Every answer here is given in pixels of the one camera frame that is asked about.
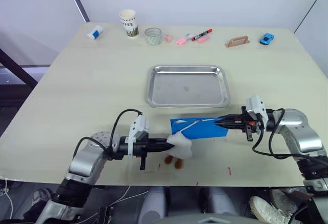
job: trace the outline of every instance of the toy car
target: toy car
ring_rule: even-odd
[[[260,43],[262,45],[268,45],[270,44],[271,40],[273,40],[274,36],[273,34],[270,33],[266,33],[261,39],[260,39]]]

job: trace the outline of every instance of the stainless steel tray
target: stainless steel tray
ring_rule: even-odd
[[[230,93],[218,66],[157,65],[149,71],[145,100],[154,108],[221,108]]]

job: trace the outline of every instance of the red marker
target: red marker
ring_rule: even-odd
[[[209,30],[205,31],[204,33],[201,33],[199,35],[196,35],[195,37],[191,38],[191,41],[195,41],[196,39],[203,37],[204,35],[208,34],[212,32],[212,28],[210,28]]]

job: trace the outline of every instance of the pink eraser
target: pink eraser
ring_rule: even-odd
[[[200,37],[200,38],[197,40],[197,42],[198,42],[198,43],[202,43],[202,42],[204,42],[204,41],[207,41],[209,38],[210,38],[209,36]]]
[[[171,42],[171,41],[172,41],[172,37],[171,37],[171,35],[166,34],[166,35],[165,35],[165,41],[166,41],[166,42]]]
[[[183,46],[187,42],[187,39],[185,37],[179,39],[176,43],[180,46]]]

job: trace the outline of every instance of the clear glass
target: clear glass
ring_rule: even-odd
[[[159,28],[148,28],[145,30],[146,42],[151,46],[157,46],[162,43],[162,31]]]

